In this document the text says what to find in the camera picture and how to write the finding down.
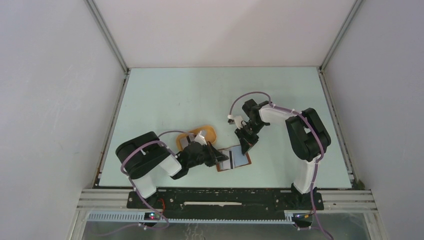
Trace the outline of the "white striped credit cards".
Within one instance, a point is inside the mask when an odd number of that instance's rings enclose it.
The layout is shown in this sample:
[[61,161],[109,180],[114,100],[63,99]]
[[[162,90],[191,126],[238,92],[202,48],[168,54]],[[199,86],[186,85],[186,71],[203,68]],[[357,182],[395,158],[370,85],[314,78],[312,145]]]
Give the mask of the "white striped credit cards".
[[233,152],[229,149],[223,149],[220,153],[223,157],[222,160],[217,163],[217,171],[232,170],[234,168]]

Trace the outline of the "brown leather card holder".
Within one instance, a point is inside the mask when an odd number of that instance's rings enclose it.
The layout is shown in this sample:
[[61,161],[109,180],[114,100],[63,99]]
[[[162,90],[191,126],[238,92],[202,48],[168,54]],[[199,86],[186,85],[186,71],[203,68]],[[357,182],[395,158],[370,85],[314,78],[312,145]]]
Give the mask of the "brown leather card holder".
[[252,164],[249,154],[242,153],[242,148],[240,145],[234,145],[229,148],[219,149],[218,151],[228,157],[227,160],[217,163],[216,170],[218,172],[234,170],[236,168]]

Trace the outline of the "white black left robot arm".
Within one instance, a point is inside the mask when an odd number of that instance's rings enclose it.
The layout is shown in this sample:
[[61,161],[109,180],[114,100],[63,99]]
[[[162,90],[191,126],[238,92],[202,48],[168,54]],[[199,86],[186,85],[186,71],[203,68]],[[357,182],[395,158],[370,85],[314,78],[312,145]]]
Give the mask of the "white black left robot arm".
[[199,165],[213,167],[230,159],[206,140],[203,131],[189,140],[178,153],[170,150],[155,132],[150,131],[122,143],[115,154],[121,162],[121,172],[139,192],[138,201],[145,208],[153,208],[158,202],[157,187],[150,176],[155,168],[162,168],[169,177],[177,180],[187,175],[191,168]]

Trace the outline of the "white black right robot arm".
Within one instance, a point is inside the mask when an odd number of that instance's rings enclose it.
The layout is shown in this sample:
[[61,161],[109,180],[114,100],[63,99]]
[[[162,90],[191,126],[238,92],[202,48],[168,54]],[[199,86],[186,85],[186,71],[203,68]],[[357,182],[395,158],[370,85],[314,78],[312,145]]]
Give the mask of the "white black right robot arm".
[[246,154],[259,141],[259,132],[270,124],[285,123],[291,148],[301,160],[299,171],[293,182],[296,189],[291,194],[291,204],[297,209],[304,209],[311,202],[311,192],[317,177],[317,167],[328,146],[331,137],[317,111],[307,108],[301,112],[275,105],[267,100],[256,103],[253,99],[246,101],[242,110],[248,117],[243,120],[240,115],[228,114],[228,123],[235,124],[236,134],[242,154]]

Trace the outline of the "orange plastic tray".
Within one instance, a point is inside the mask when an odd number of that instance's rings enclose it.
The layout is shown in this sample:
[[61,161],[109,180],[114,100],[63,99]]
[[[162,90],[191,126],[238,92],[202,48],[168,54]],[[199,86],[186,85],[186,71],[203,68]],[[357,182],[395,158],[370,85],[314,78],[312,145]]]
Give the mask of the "orange plastic tray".
[[179,151],[182,151],[185,147],[187,147],[190,143],[195,142],[194,138],[196,134],[201,131],[206,130],[207,134],[205,136],[205,139],[207,142],[211,142],[214,144],[217,140],[217,134],[215,132],[215,129],[210,125],[204,125],[200,126],[198,128],[195,128],[193,130],[189,130],[188,133],[181,133],[176,137],[176,146]]

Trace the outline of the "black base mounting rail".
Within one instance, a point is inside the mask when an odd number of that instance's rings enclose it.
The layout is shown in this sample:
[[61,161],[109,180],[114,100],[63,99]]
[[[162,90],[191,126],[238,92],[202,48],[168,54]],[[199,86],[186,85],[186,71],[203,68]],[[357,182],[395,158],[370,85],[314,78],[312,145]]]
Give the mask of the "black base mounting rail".
[[146,199],[169,220],[285,220],[286,213],[324,210],[321,193],[294,188],[160,187]]

